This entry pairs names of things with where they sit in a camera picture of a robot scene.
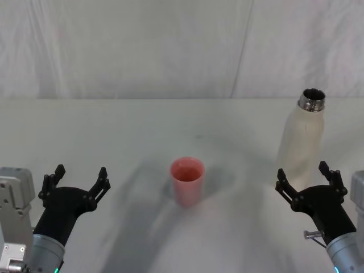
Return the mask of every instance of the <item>white curtain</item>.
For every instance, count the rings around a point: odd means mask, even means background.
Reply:
[[[364,95],[361,0],[0,0],[0,97]]]

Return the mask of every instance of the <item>plastic cup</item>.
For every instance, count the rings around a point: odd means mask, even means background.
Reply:
[[[186,156],[172,163],[171,176],[177,203],[190,207],[201,200],[204,174],[205,167],[196,158]]]

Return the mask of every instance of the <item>water bottle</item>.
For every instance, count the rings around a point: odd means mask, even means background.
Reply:
[[[277,164],[297,191],[312,185],[312,168],[319,165],[317,154],[324,132],[324,107],[325,93],[306,89],[286,121]]]

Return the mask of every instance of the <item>metal bottle neck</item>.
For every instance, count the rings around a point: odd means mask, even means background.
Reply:
[[[319,89],[306,89],[302,92],[297,104],[308,112],[319,112],[325,108],[325,93]]]

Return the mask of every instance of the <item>white table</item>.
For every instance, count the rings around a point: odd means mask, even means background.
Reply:
[[[59,186],[89,189],[100,167],[111,190],[81,216],[63,272],[333,272],[325,250],[303,238],[311,219],[274,190],[273,162],[295,100],[0,101],[0,166],[43,175],[64,164]],[[328,99],[320,159],[364,168],[364,100]],[[206,196],[179,208],[168,167],[179,156],[206,166]],[[316,183],[324,183],[319,175]],[[32,203],[34,224],[43,209]],[[354,205],[344,207],[356,223]]]

